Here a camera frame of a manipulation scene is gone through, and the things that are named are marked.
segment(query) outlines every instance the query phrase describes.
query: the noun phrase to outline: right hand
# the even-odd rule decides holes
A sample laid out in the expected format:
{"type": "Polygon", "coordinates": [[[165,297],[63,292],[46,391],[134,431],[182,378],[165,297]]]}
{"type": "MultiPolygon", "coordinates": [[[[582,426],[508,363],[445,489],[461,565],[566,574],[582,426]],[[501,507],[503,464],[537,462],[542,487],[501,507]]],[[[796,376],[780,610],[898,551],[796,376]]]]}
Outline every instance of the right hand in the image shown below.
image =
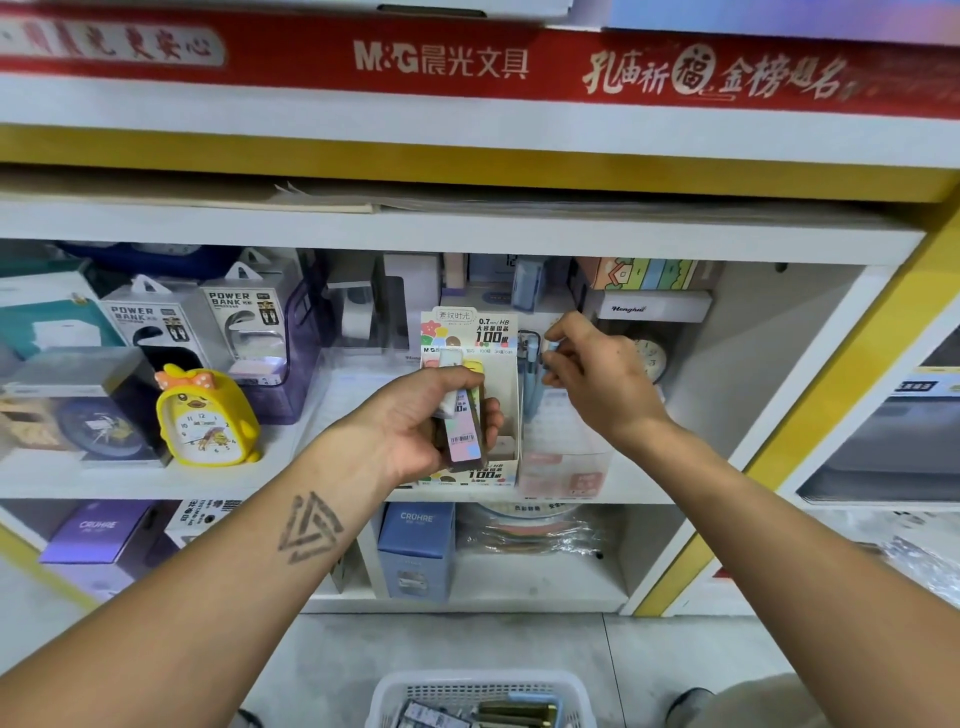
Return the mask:
{"type": "Polygon", "coordinates": [[[584,422],[615,448],[635,444],[649,423],[672,423],[626,336],[608,336],[582,313],[569,311],[546,338],[563,341],[556,352],[543,353],[550,369],[543,383],[564,387],[584,422]]]}

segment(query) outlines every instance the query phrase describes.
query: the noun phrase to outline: plastic basket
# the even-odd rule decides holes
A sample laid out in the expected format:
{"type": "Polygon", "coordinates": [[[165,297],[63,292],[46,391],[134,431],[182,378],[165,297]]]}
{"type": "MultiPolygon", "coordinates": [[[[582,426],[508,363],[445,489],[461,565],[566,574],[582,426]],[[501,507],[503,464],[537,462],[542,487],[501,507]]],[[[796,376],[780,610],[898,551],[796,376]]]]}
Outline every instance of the plastic basket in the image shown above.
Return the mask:
{"type": "Polygon", "coordinates": [[[563,702],[561,728],[596,728],[587,689],[576,675],[545,669],[447,669],[392,672],[373,691],[365,728],[394,728],[407,700],[433,708],[470,709],[511,692],[547,692],[563,702]]]}

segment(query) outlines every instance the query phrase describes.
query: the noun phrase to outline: tattoo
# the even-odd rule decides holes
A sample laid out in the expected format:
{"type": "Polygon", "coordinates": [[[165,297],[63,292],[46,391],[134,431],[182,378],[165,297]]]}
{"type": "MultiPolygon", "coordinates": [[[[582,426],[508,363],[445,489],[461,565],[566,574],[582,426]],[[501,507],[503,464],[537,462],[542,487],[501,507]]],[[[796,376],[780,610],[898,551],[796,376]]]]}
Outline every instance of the tattoo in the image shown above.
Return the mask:
{"type": "Polygon", "coordinates": [[[310,491],[306,501],[301,496],[294,497],[277,551],[293,550],[287,563],[298,564],[336,548],[337,534],[343,531],[337,514],[320,496],[310,491]]]}

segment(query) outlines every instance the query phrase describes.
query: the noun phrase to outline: purple box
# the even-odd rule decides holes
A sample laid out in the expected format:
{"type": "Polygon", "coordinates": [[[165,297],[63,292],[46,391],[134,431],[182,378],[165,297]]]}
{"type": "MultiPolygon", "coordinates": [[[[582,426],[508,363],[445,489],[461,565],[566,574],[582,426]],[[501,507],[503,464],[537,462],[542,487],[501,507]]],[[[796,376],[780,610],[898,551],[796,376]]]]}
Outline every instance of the purple box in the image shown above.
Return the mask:
{"type": "Polygon", "coordinates": [[[321,358],[318,312],[306,280],[290,295],[283,316],[287,343],[283,381],[270,385],[237,378],[262,425],[292,425],[300,419],[310,380],[321,358]]]}
{"type": "Polygon", "coordinates": [[[176,553],[164,533],[172,514],[152,500],[94,500],[60,526],[39,562],[81,591],[109,599],[176,553]]]}

